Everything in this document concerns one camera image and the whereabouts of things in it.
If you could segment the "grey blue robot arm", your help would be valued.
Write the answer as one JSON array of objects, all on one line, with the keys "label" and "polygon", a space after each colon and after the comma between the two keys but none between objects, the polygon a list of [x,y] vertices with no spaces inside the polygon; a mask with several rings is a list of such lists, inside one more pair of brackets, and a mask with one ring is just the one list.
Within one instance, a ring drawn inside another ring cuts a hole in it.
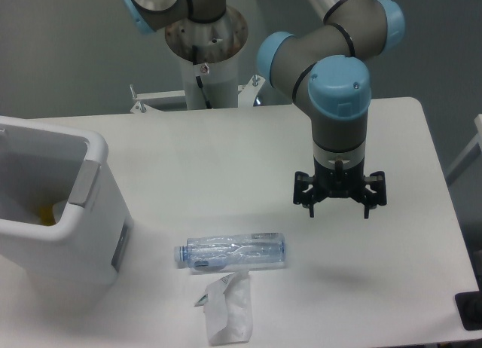
[{"label": "grey blue robot arm", "polygon": [[[163,30],[180,59],[189,109],[238,104],[237,62],[246,44],[243,16],[227,0],[123,0],[138,30]],[[365,175],[371,82],[365,61],[397,45],[404,15],[392,0],[310,0],[322,27],[298,38],[275,32],[261,44],[261,77],[311,121],[313,175],[296,172],[293,201],[312,209],[350,198],[366,211],[384,206],[382,171]]]}]

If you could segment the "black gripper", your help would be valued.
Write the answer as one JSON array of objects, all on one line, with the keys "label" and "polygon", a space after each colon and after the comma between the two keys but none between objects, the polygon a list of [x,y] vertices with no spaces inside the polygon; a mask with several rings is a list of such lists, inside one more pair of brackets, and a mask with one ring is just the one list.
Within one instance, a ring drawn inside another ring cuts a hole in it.
[{"label": "black gripper", "polygon": [[325,198],[352,198],[364,205],[364,218],[370,211],[387,204],[384,171],[364,175],[365,160],[350,168],[327,168],[314,159],[315,175],[297,171],[294,174],[293,204],[302,205],[315,216],[314,206]]}]

